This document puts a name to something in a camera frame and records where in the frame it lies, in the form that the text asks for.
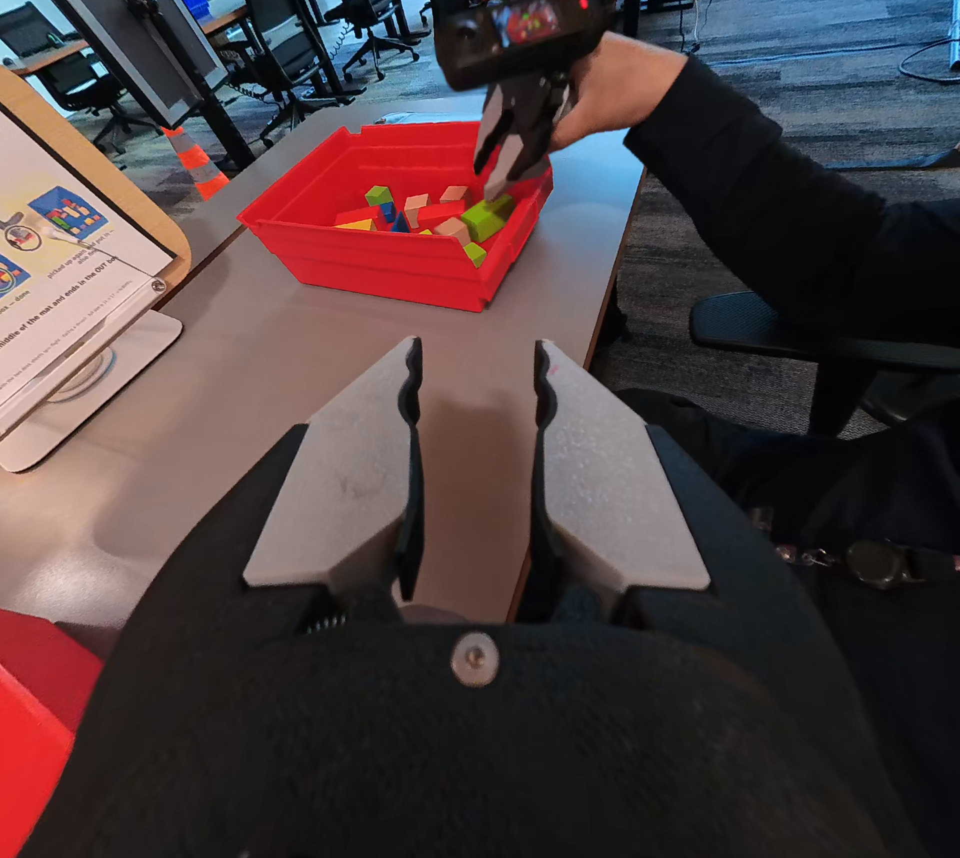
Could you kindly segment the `person's dark clothing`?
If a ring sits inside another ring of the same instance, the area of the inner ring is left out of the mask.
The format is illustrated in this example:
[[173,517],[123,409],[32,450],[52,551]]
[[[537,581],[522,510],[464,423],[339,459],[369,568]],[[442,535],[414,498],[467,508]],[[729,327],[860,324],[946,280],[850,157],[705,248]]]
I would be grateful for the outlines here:
[[[688,399],[617,396],[678,446],[770,540],[841,559],[858,541],[954,564],[959,551],[958,401],[853,439],[753,429]],[[958,572],[880,589],[841,563],[795,568],[843,653],[894,788],[931,856],[959,852]]]

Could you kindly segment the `pile of small coloured blocks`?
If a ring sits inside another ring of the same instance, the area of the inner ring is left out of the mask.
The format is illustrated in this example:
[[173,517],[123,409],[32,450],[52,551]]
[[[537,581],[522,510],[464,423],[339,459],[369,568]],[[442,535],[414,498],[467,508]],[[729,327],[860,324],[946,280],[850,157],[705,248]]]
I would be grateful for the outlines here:
[[461,273],[484,261],[485,241],[471,242],[460,218],[481,201],[468,186],[447,187],[437,199],[424,192],[395,200],[384,185],[344,192],[321,250],[330,262],[355,268]]

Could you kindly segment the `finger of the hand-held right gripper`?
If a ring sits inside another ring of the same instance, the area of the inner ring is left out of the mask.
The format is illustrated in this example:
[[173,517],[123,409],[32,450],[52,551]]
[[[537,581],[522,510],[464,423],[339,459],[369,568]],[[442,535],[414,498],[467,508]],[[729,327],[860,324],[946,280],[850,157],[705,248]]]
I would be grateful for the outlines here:
[[514,129],[519,136],[519,174],[504,174],[497,168],[500,156],[500,149],[497,149],[486,165],[487,168],[493,157],[496,159],[484,182],[484,199],[487,201],[508,193],[521,180],[542,174],[548,165],[547,150],[554,131],[553,120],[539,121],[524,131]]
[[496,150],[504,175],[520,173],[520,136],[515,130],[520,84],[490,84],[486,90],[473,154],[473,172],[480,175]]

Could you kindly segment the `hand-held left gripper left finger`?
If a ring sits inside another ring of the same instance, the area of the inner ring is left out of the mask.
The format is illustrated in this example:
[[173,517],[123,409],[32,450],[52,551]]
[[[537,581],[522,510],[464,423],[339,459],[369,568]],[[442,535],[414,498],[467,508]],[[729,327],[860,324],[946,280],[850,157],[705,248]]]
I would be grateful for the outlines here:
[[366,585],[411,601],[426,543],[423,343],[407,336],[315,412],[246,564],[251,588]]

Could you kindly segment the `red plastic bin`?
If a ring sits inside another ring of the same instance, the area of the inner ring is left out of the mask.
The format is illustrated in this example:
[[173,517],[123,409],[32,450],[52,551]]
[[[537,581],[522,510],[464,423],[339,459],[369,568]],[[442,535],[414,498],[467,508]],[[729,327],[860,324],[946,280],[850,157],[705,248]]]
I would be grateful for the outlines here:
[[477,121],[339,128],[239,215],[302,284],[482,312],[553,190],[549,163],[493,201]]
[[1,855],[14,857],[58,784],[103,662],[52,622],[1,611]]

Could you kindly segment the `person's right forearm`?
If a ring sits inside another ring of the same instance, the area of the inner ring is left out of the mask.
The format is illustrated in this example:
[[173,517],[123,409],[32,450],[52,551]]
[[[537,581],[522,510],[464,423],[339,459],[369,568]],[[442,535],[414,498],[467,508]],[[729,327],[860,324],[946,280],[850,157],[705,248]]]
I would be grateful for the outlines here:
[[892,201],[799,153],[782,133],[691,59],[624,144],[711,252],[786,321],[958,348],[958,199]]

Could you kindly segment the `long wooden desk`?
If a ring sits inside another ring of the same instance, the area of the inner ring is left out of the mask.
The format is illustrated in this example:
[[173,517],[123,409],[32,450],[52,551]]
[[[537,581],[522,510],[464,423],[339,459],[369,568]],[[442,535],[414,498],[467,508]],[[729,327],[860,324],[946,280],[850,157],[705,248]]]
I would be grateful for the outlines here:
[[[211,20],[199,24],[207,38],[241,23],[248,14],[245,0],[212,0],[210,10]],[[25,59],[2,56],[2,64],[19,78],[26,79],[59,61],[83,52],[92,53],[92,48],[86,40],[78,39],[59,48],[48,48]]]

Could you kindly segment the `black badge reel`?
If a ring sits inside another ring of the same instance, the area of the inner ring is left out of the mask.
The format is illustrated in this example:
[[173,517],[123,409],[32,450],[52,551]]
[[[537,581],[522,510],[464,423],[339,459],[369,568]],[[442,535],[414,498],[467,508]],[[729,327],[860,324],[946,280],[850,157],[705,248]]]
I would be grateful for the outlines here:
[[894,542],[858,539],[839,551],[774,544],[779,557],[795,567],[820,567],[845,574],[878,591],[907,586],[958,587],[959,556]]

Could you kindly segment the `person's right hand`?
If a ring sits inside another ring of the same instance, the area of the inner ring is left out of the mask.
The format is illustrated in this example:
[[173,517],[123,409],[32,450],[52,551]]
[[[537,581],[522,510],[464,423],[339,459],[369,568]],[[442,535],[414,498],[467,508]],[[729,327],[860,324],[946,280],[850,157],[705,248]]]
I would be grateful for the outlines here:
[[554,125],[549,150],[644,122],[688,63],[686,55],[606,31],[571,70],[571,109]]

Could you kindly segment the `green rectangular block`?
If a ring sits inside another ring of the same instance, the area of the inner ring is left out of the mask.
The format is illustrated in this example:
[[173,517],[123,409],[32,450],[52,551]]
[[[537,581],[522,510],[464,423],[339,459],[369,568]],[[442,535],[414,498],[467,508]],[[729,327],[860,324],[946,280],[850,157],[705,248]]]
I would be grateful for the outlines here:
[[515,208],[515,200],[510,193],[504,193],[493,201],[479,201],[463,211],[461,222],[467,230],[469,240],[483,244],[492,238],[506,224]]

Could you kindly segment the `instruction sheet on stand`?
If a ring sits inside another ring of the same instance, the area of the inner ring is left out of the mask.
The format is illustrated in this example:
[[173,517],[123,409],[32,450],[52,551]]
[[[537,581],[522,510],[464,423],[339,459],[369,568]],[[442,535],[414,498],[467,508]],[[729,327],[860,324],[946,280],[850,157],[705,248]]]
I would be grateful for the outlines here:
[[182,229],[1,72],[1,466],[43,462],[183,333]]

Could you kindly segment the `orange striped cone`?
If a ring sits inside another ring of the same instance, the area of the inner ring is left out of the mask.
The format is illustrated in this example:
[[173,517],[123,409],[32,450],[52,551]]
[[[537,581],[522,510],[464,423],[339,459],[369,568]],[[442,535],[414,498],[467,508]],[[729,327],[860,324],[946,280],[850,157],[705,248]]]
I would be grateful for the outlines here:
[[183,127],[162,127],[160,130],[168,139],[180,165],[188,173],[203,201],[209,201],[230,183],[222,169]]

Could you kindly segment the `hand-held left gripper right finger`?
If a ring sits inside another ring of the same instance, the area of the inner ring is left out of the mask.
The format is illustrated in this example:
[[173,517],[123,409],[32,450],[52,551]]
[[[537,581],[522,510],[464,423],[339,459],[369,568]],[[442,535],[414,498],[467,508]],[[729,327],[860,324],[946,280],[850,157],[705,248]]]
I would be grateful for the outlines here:
[[644,420],[558,345],[534,346],[531,579],[597,593],[711,579]]

